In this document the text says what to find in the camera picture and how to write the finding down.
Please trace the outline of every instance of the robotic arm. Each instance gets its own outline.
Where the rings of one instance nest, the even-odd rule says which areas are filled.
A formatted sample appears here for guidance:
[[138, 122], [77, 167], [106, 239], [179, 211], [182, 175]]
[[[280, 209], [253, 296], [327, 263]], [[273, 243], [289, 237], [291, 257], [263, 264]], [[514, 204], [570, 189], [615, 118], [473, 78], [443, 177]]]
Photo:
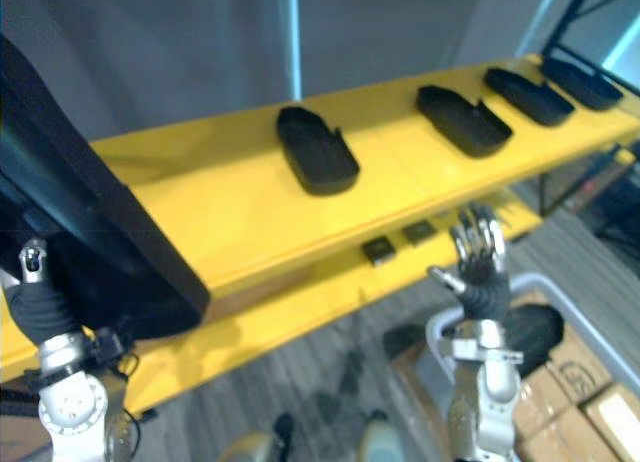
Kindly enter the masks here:
[[522, 362], [522, 353], [508, 350], [502, 327], [511, 300], [504, 237], [491, 209], [479, 205], [461, 211], [451, 237], [460, 276], [429, 268], [456, 294], [465, 314], [440, 345], [441, 353], [457, 363], [448, 417], [451, 450], [456, 460], [509, 461], [520, 390], [515, 365]]
[[53, 461], [128, 461], [126, 375], [117, 370], [130, 349], [109, 329], [87, 337], [66, 297], [48, 276], [46, 243], [30, 240], [20, 252], [22, 283], [3, 277], [16, 325], [38, 347], [39, 371], [25, 373], [39, 392], [38, 413], [53, 443]]

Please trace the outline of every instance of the black metal rack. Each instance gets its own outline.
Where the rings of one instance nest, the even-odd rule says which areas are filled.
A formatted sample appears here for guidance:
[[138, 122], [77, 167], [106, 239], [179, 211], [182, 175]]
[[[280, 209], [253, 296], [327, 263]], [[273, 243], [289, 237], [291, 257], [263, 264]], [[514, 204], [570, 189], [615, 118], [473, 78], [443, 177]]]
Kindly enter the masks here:
[[[582, 8], [585, 0], [571, 0], [567, 10], [564, 15], [556, 25], [555, 29], [551, 33], [551, 36], [547, 40], [544, 48], [542, 49], [543, 57], [549, 57], [553, 54], [554, 51], [562, 52], [565, 55], [575, 59], [579, 63], [586, 65], [590, 69], [594, 70], [595, 73], [602, 75], [621, 87], [624, 87], [626, 90], [631, 92], [632, 94], [640, 97], [640, 89], [630, 82], [622, 79], [611, 71], [601, 67], [599, 64], [590, 60], [587, 56], [581, 54], [579, 51], [572, 49], [566, 43], [562, 41], [562, 37], [566, 34], [569, 29], [571, 23], [576, 20], [591, 14], [592, 12], [605, 7], [616, 0], [601, 0], [596, 2], [587, 8]], [[541, 216], [547, 216], [559, 206], [561, 206], [565, 200], [567, 200], [571, 195], [573, 195], [580, 187], [587, 181], [590, 177], [596, 175], [606, 163], [613, 160], [615, 156], [615, 152], [620, 150], [619, 146], [614, 147], [612, 151], [609, 153], [603, 154], [601, 159], [596, 160], [591, 167], [587, 169], [587, 171], [578, 179], [576, 179], [559, 197], [553, 200], [548, 206], [546, 202], [546, 186], [548, 182], [548, 174], [541, 174], [538, 179], [538, 207], [539, 213]]]

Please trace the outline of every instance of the yellow shelf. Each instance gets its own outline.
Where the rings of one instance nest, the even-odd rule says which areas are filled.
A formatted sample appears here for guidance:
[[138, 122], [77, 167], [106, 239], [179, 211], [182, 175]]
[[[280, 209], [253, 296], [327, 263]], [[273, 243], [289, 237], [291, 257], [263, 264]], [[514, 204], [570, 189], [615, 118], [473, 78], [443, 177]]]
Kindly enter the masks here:
[[[506, 190], [484, 200], [503, 220], [508, 238], [541, 223]], [[456, 255], [448, 228], [455, 217], [454, 212], [429, 217], [438, 232], [418, 247], [399, 232], [387, 234], [397, 254], [382, 266], [372, 267], [359, 247], [347, 249], [315, 264], [309, 280], [284, 294], [188, 334], [140, 344], [140, 366], [129, 384], [127, 407], [135, 413], [153, 407], [423, 279], [429, 265], [453, 263]]]
[[[527, 71], [524, 60], [499, 64]], [[483, 86], [488, 65], [395, 80], [304, 101], [340, 126], [362, 173], [349, 191], [312, 197], [298, 184], [275, 133], [281, 106], [95, 142], [207, 287], [218, 297], [325, 258], [424, 212], [453, 207], [608, 143], [633, 138], [640, 120], [619, 109], [576, 111], [542, 127]], [[474, 160], [414, 108], [437, 84], [486, 104], [514, 131]]]

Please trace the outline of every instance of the black monitor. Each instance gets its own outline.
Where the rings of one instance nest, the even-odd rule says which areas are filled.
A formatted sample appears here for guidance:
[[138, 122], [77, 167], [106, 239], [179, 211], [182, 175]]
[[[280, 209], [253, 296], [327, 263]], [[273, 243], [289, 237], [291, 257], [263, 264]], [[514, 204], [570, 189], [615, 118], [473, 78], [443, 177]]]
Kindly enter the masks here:
[[134, 339], [197, 325], [202, 282], [4, 36], [1, 56], [0, 267], [19, 277], [20, 248], [38, 236], [83, 325]]

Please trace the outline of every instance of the black rod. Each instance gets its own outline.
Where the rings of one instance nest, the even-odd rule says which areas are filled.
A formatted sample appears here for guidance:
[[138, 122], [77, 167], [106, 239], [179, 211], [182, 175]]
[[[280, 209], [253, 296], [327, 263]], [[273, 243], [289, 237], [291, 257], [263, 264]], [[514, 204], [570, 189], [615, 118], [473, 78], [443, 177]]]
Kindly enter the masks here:
[[600, 2], [593, 4], [591, 7], [584, 9], [582, 12], [575, 13], [573, 15], [573, 20], [579, 19], [580, 17], [584, 17], [585, 15], [590, 14], [594, 10], [598, 10], [599, 8], [604, 7], [605, 5], [608, 5], [613, 1], [614, 0], [601, 0]]
[[584, 0], [571, 0], [569, 7], [567, 7], [567, 10], [565, 11], [564, 15], [560, 19], [560, 22], [558, 22], [558, 25], [556, 25], [556, 28], [553, 29], [553, 33], [551, 34], [551, 36], [547, 40], [547, 43], [542, 49], [543, 56], [548, 57], [551, 51], [553, 50], [553, 48], [560, 42], [560, 39], [562, 39], [562, 36], [567, 31], [567, 28], [569, 27], [571, 20], [573, 20], [574, 15], [578, 12], [578, 9], [580, 9], [583, 2]]

